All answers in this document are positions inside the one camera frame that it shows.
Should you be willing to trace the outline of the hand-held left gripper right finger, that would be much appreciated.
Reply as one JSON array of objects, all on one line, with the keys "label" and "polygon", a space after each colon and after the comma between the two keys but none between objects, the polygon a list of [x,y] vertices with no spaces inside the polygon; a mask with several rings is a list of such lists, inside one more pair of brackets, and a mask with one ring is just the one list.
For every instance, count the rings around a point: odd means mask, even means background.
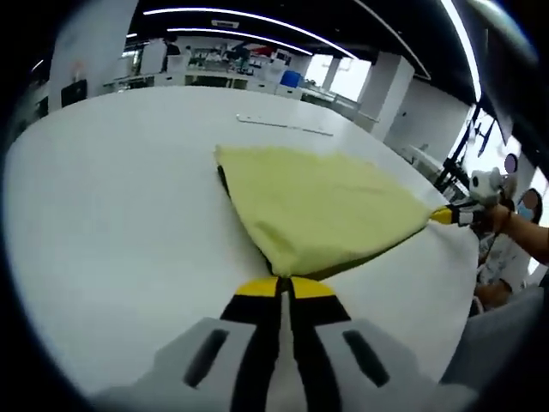
[{"label": "hand-held left gripper right finger", "polygon": [[328,286],[289,281],[293,352],[309,411],[466,411],[477,391],[441,384],[408,347],[351,317]]}]

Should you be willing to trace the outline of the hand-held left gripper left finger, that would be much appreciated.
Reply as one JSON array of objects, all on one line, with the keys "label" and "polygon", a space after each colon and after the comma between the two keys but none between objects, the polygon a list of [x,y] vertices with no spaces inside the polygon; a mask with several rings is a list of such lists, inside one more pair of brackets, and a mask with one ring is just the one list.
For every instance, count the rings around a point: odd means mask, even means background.
[{"label": "hand-held left gripper left finger", "polygon": [[239,287],[218,318],[203,318],[159,349],[137,381],[96,396],[98,411],[264,411],[279,353],[280,281]]}]

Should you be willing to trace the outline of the person's right hand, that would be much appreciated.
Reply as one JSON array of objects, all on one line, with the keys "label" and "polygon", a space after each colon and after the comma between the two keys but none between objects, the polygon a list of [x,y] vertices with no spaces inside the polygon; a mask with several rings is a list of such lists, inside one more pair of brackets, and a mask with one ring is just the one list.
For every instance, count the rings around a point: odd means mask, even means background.
[{"label": "person's right hand", "polygon": [[514,210],[507,205],[498,203],[487,209],[482,218],[482,227],[489,233],[501,233]]}]

